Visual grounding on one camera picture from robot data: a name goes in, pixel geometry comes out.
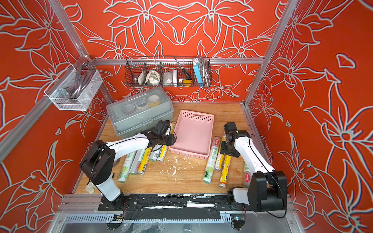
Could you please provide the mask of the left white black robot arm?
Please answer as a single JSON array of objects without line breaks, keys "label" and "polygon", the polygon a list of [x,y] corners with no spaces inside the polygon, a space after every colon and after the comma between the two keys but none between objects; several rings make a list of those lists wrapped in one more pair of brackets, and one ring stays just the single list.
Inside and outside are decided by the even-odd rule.
[{"label": "left white black robot arm", "polygon": [[156,145],[172,146],[176,142],[176,136],[166,134],[170,129],[170,121],[160,120],[155,127],[126,139],[107,143],[98,140],[82,159],[80,169],[103,194],[105,201],[122,206],[124,194],[111,175],[114,162],[141,149],[153,148]]}]

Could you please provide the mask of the silver foil wrap roll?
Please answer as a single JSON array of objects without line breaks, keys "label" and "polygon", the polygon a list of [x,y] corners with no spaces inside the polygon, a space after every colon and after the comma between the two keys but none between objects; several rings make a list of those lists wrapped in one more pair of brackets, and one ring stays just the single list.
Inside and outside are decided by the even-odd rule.
[{"label": "silver foil wrap roll", "polygon": [[157,158],[159,157],[159,155],[161,153],[162,147],[163,147],[162,145],[154,146],[154,148],[151,151],[151,155],[150,155],[150,159],[149,159],[150,161],[155,162],[157,160]]}]

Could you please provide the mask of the green white wrap roll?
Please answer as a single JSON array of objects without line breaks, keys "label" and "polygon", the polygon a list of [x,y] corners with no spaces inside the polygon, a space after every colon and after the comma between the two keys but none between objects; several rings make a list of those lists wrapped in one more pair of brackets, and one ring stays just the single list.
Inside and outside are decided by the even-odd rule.
[{"label": "green white wrap roll", "polygon": [[203,182],[210,184],[213,176],[213,171],[215,168],[215,163],[218,156],[219,146],[220,146],[221,139],[219,137],[214,137],[212,140],[212,145],[210,148],[209,157],[207,160],[207,165],[205,168]]}]

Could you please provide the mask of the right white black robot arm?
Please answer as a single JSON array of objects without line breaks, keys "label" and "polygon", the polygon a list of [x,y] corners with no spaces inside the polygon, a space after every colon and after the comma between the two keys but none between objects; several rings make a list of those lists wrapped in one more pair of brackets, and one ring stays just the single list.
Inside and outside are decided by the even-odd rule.
[{"label": "right white black robot arm", "polygon": [[260,154],[253,141],[253,134],[238,130],[234,122],[224,125],[226,141],[222,144],[224,155],[242,157],[249,168],[249,186],[233,187],[227,192],[230,205],[246,205],[254,212],[287,209],[287,178],[276,171]]}]

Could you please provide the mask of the pink plastic basket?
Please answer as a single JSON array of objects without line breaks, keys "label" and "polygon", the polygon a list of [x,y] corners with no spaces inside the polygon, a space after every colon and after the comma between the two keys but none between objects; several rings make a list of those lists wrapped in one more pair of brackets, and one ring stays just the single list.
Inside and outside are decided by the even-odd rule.
[{"label": "pink plastic basket", "polygon": [[206,160],[211,148],[214,118],[212,114],[181,110],[174,131],[176,142],[169,150]]}]

